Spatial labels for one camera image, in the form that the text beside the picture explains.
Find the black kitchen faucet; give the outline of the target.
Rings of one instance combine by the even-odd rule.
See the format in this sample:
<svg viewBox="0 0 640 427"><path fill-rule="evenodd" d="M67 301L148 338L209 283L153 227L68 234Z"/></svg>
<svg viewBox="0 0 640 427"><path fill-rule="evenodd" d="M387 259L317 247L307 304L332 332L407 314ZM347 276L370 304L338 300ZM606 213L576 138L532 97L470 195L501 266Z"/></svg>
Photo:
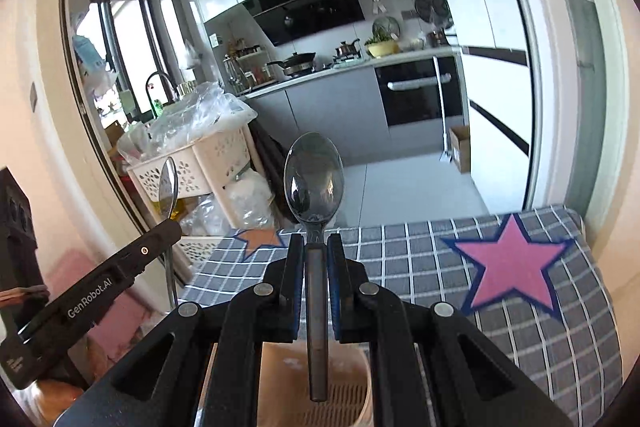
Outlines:
<svg viewBox="0 0 640 427"><path fill-rule="evenodd" d="M162 114L165 106L171 106L177 100L171 78L162 71L153 72L145 80L144 90L154 118Z"/></svg>

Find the black built-in oven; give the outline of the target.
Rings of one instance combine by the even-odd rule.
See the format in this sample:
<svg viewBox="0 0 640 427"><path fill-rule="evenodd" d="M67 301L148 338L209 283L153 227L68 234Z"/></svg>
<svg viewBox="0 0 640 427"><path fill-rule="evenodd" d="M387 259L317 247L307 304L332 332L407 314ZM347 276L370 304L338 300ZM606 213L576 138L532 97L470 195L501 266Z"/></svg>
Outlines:
<svg viewBox="0 0 640 427"><path fill-rule="evenodd" d="M374 69L390 127L462 117L462 91L454 56L434 57Z"/></svg>

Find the metal spoon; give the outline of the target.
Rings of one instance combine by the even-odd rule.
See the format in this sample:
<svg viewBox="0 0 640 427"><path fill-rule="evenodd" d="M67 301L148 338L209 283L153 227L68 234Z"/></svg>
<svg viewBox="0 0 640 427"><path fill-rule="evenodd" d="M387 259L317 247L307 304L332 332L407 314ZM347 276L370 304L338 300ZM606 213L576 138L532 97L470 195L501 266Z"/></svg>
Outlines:
<svg viewBox="0 0 640 427"><path fill-rule="evenodd" d="M158 204L160 204L160 214L164 219L170 219L178 201L179 182L177 167L171 156L166 158L160 173L160 184L158 185ZM169 247L164 253L165 280L169 305L171 309L178 306L178 295L176 288L176 277L174 269L174 254Z"/></svg>
<svg viewBox="0 0 640 427"><path fill-rule="evenodd" d="M329 296L324 229L341 206L343 162L319 132L298 137L288 151L284 188L288 207L306 232L304 247L309 398L328 399Z"/></svg>

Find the black wok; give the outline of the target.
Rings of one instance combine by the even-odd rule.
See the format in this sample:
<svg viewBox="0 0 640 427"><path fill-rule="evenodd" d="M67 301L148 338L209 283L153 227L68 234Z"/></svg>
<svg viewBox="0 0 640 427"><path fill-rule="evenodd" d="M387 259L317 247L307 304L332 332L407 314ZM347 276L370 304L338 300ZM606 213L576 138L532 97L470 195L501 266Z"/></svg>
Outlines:
<svg viewBox="0 0 640 427"><path fill-rule="evenodd" d="M267 65L275 65L281 69L284 75L295 77L311 73L314 70L315 57L316 54L314 52L305 52L304 54L294 52L292 56L284 60L270 61Z"/></svg>

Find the cooking pot with lid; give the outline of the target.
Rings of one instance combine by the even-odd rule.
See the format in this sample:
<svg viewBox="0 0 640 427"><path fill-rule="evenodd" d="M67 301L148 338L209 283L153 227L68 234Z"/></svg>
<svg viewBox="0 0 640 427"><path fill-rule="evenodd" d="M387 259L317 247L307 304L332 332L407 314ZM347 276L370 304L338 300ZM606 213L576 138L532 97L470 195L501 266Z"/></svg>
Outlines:
<svg viewBox="0 0 640 427"><path fill-rule="evenodd" d="M360 59L361 51L357 46L359 42L359 38L354 39L351 43L341 42L340 46L335 48L334 60L346 61L349 59Z"/></svg>

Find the white mop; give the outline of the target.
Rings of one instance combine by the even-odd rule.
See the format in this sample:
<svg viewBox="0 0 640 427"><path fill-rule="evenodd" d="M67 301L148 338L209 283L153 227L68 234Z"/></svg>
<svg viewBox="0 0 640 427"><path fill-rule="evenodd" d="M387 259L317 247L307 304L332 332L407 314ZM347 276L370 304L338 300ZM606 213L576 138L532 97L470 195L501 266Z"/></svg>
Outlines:
<svg viewBox="0 0 640 427"><path fill-rule="evenodd" d="M437 82L440 122L442 123L442 153L440 153L439 161L449 164L451 162L451 153L448 140L444 93L442 92L442 75L440 75L439 64L436 58L433 59L433 64Z"/></svg>

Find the white refrigerator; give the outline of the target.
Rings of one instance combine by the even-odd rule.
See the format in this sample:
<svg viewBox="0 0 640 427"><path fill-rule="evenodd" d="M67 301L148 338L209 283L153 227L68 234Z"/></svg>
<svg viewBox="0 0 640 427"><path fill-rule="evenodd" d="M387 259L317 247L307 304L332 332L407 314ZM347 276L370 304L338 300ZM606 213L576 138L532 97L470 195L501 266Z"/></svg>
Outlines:
<svg viewBox="0 0 640 427"><path fill-rule="evenodd" d="M447 0L462 48L471 177L493 214L525 206L534 127L528 43L518 0Z"/></svg>

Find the cardboard box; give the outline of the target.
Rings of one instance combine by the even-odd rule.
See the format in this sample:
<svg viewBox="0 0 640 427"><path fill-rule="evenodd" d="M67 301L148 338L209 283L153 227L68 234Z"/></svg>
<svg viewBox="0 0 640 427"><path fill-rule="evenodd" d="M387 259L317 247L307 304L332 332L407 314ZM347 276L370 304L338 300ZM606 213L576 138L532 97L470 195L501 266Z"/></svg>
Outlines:
<svg viewBox="0 0 640 427"><path fill-rule="evenodd" d="M471 170L471 134L469 126L454 126L449 129L451 155L462 174Z"/></svg>

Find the grey checkered star tablecloth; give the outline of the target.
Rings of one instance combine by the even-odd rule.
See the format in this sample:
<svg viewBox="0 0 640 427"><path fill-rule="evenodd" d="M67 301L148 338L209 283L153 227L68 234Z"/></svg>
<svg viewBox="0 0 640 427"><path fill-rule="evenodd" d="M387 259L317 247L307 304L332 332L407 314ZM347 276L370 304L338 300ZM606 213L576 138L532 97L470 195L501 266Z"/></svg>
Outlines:
<svg viewBox="0 0 640 427"><path fill-rule="evenodd" d="M460 310L578 426L622 387L610 296L568 208L333 228L326 240L409 303Z"/></svg>

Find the clear plastic bags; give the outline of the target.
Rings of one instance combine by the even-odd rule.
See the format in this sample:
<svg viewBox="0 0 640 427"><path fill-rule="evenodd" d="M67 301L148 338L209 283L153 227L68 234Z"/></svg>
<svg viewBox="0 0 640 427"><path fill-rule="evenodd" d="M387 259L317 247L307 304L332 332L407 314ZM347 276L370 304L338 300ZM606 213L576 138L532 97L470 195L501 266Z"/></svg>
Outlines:
<svg viewBox="0 0 640 427"><path fill-rule="evenodd" d="M213 83L196 86L184 98L167 106L148 124L132 124L116 149L130 165L174 152L216 132L232 132L257 117L257 112L235 95Z"/></svg>

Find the yellow bowl with greens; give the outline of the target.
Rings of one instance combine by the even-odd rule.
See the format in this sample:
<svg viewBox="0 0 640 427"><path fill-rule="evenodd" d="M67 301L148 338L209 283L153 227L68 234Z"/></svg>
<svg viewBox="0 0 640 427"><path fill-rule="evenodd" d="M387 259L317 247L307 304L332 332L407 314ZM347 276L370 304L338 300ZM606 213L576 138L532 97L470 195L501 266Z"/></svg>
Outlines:
<svg viewBox="0 0 640 427"><path fill-rule="evenodd" d="M384 40L384 42L378 43L367 43L366 49L367 53L375 59L381 59L391 56L392 54L400 53L399 45L396 40L393 39Z"/></svg>

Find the beige tiered storage cart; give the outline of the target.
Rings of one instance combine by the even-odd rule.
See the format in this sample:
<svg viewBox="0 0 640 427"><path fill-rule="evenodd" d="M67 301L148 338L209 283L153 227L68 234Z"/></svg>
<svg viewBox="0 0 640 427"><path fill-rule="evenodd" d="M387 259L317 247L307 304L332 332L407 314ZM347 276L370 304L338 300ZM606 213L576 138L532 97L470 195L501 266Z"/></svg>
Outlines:
<svg viewBox="0 0 640 427"><path fill-rule="evenodd" d="M163 220L160 175L167 160L175 164L178 198L192 203L199 196L213 195L231 228L243 229L247 217L274 218L273 194L245 117L229 117L211 134L127 168L155 223Z"/></svg>

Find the black range hood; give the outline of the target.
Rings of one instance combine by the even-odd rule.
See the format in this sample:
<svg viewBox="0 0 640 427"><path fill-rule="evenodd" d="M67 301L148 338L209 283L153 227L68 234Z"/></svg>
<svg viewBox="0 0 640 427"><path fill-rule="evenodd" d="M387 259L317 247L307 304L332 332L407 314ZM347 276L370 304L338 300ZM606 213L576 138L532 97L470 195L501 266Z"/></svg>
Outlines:
<svg viewBox="0 0 640 427"><path fill-rule="evenodd" d="M244 0L242 5L274 46L364 19L359 0Z"/></svg>

